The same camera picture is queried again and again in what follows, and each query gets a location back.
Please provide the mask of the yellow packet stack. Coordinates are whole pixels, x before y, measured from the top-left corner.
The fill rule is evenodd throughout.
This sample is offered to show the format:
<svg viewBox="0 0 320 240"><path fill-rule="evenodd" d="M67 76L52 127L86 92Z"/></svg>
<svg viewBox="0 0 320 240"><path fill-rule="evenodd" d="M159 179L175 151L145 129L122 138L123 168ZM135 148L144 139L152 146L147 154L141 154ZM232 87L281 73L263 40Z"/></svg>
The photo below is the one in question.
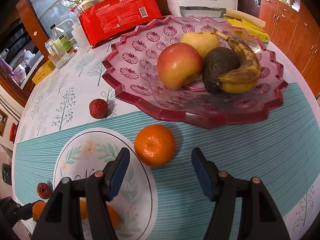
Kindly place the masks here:
<svg viewBox="0 0 320 240"><path fill-rule="evenodd" d="M240 28L242 28L245 29L249 35L260 38L265 45L268 45L270 36L263 29L266 26L265 21L245 12L231 8L226 9L226 12L224 13L224 19L236 28L236 30L233 31L233 35L245 37L244 32L240 31Z"/></svg>

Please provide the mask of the orange tangerine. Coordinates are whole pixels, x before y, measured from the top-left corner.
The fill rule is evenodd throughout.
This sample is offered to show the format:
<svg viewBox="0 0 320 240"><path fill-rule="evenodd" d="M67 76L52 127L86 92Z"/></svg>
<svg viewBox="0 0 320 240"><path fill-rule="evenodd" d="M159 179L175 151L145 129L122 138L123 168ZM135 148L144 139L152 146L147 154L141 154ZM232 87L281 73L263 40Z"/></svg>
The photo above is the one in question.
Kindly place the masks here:
<svg viewBox="0 0 320 240"><path fill-rule="evenodd" d="M140 130L134 142L135 154L145 165L163 166L176 153L176 141L171 130L163 125L150 125Z"/></svg>

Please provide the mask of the red paper cup package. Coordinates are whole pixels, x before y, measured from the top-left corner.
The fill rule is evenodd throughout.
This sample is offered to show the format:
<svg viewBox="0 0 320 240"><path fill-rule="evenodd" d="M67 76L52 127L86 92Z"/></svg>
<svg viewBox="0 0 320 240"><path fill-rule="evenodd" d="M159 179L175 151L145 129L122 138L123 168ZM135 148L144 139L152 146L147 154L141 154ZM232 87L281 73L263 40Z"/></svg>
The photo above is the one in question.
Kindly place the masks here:
<svg viewBox="0 0 320 240"><path fill-rule="evenodd" d="M93 48L158 18L162 15L155 0L104 0L81 10L79 15L81 26Z"/></svg>

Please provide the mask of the clear glass tumbler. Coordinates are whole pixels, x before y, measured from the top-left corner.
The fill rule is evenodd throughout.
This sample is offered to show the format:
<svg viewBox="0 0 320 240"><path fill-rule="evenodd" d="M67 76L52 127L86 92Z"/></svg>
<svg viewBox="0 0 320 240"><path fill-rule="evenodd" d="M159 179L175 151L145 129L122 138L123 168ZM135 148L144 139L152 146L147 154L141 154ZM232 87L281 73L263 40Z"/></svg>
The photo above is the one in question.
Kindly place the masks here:
<svg viewBox="0 0 320 240"><path fill-rule="evenodd" d="M52 44L50 47L48 58L57 69L63 68L71 59L69 54L61 44Z"/></svg>

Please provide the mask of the white squeeze bottle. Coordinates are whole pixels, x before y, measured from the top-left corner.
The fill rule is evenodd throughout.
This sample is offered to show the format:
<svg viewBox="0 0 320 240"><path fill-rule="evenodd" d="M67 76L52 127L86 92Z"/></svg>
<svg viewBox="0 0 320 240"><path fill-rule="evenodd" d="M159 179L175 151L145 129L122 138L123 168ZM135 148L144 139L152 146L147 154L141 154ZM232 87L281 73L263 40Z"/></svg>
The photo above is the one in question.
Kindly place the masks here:
<svg viewBox="0 0 320 240"><path fill-rule="evenodd" d="M89 41L84 33L84 30L80 23L75 23L72 19L67 19L67 22L72 23L72 35L78 44L78 46L82 49L88 48L90 46Z"/></svg>

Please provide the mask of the small tangerine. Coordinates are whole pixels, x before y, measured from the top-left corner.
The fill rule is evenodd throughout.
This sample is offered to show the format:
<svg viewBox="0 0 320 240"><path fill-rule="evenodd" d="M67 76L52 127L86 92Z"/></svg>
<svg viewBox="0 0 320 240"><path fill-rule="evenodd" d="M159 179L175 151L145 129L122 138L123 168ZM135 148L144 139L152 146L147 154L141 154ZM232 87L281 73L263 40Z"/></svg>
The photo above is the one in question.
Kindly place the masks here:
<svg viewBox="0 0 320 240"><path fill-rule="evenodd" d="M33 207L32 207L32 218L35 222L37 222L39 220L39 218L41 217L41 214L44 210L44 208L46 207L46 202L44 201L37 201L34 203Z"/></svg>

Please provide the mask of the red lychee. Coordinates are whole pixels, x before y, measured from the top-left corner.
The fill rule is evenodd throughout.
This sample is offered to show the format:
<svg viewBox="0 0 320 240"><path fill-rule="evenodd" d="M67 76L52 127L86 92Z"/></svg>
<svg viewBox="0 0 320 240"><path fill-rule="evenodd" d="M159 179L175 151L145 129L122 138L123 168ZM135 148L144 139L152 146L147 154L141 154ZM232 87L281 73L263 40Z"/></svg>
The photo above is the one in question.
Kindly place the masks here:
<svg viewBox="0 0 320 240"><path fill-rule="evenodd" d="M103 99L94 99L89 104L89 113L95 119L103 119L108 114L108 104Z"/></svg>
<svg viewBox="0 0 320 240"><path fill-rule="evenodd" d="M51 196L51 189L46 183L39 183L36 188L37 194L42 199L49 199Z"/></svg>

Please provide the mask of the red apple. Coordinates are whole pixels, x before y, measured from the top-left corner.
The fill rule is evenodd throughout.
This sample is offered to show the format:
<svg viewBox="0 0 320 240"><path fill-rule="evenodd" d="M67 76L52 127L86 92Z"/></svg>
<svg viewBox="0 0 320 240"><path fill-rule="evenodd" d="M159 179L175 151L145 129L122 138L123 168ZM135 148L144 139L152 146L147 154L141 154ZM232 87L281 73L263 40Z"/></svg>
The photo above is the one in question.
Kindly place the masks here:
<svg viewBox="0 0 320 240"><path fill-rule="evenodd" d="M191 45L176 43L160 53L157 59L157 72L165 86L179 89L201 75L202 59Z"/></svg>

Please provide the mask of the overripe brown banana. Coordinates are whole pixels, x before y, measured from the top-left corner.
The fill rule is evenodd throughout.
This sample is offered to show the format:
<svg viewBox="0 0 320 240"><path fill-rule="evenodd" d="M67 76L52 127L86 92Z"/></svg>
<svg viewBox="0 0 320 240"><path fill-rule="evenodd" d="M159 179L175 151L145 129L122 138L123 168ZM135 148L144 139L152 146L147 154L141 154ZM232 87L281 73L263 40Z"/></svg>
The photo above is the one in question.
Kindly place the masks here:
<svg viewBox="0 0 320 240"><path fill-rule="evenodd" d="M215 30L214 34L227 41L239 59L240 67L221 74L217 78L217 86L226 93L242 94L251 90L260 79L261 66L256 54L243 41L228 37Z"/></svg>

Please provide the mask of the pink glass fruit bowl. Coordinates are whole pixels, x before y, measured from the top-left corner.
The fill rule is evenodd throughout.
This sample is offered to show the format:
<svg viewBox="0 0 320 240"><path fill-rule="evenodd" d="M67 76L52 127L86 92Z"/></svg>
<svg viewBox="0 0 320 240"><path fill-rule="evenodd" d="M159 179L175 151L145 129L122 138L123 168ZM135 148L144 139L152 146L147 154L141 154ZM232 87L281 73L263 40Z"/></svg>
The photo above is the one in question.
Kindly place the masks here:
<svg viewBox="0 0 320 240"><path fill-rule="evenodd" d="M213 46L201 35L212 35L215 30L239 39L255 53L261 71L249 91L232 94L217 87L212 92L206 90L201 57L180 39L189 34L211 50ZM157 120L207 129L265 120L271 110L283 104L287 86L283 66L258 37L208 17L170 16L139 25L112 45L103 64L103 78L114 88L117 99Z"/></svg>

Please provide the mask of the wooden cabinet row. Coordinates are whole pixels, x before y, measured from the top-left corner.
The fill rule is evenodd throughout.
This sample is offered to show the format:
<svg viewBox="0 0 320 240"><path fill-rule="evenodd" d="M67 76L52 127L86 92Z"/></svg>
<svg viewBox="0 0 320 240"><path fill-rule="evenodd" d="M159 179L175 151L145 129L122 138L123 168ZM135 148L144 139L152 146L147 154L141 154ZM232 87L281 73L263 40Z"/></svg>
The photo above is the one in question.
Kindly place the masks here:
<svg viewBox="0 0 320 240"><path fill-rule="evenodd" d="M319 25L304 3L299 11L279 0L261 0L259 18L264 31L319 95Z"/></svg>

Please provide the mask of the yellow flat box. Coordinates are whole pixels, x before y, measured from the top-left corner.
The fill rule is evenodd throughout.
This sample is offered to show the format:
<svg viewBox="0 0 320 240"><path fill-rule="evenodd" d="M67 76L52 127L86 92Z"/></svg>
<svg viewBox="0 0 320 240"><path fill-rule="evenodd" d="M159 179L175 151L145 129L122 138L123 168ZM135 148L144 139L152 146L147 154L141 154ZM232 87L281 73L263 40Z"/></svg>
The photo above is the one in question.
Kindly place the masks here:
<svg viewBox="0 0 320 240"><path fill-rule="evenodd" d="M53 72L54 69L55 65L52 63L52 61L48 60L40 67L40 69L32 78L33 83L35 83L35 85L38 85L44 78L46 78L51 72Z"/></svg>

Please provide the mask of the plastic bottle green label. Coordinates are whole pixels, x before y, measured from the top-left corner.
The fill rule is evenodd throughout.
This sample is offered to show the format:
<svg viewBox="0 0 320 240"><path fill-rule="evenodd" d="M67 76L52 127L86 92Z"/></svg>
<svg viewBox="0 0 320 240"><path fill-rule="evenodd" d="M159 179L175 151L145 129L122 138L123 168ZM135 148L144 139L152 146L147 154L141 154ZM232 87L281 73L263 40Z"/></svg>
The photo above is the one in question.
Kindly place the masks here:
<svg viewBox="0 0 320 240"><path fill-rule="evenodd" d="M55 24L52 25L50 29L52 30L52 39L54 44L58 47L62 46L67 51L67 53L71 53L73 50L73 46L66 32L63 29L57 27Z"/></svg>

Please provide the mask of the yellow-brown pear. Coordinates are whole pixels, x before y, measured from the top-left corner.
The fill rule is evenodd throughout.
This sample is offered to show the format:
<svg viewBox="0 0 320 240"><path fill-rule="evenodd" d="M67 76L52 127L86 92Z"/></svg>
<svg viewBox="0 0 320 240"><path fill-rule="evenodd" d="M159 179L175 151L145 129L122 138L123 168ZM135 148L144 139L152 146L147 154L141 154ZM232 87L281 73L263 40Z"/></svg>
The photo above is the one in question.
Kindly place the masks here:
<svg viewBox="0 0 320 240"><path fill-rule="evenodd" d="M194 47L202 59L204 59L211 50L220 47L218 37L210 31L185 33L181 36L180 42Z"/></svg>

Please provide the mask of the dark avocado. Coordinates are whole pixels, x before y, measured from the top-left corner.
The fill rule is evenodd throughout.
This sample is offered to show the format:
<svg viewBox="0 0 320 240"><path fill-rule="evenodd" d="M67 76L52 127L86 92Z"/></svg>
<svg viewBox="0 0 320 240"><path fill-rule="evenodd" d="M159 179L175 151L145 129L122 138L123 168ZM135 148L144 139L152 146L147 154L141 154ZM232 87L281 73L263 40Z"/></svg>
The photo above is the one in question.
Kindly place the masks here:
<svg viewBox="0 0 320 240"><path fill-rule="evenodd" d="M234 51L225 47L212 49L203 60L202 81L206 91L215 93L219 90L219 75L239 68L240 62Z"/></svg>

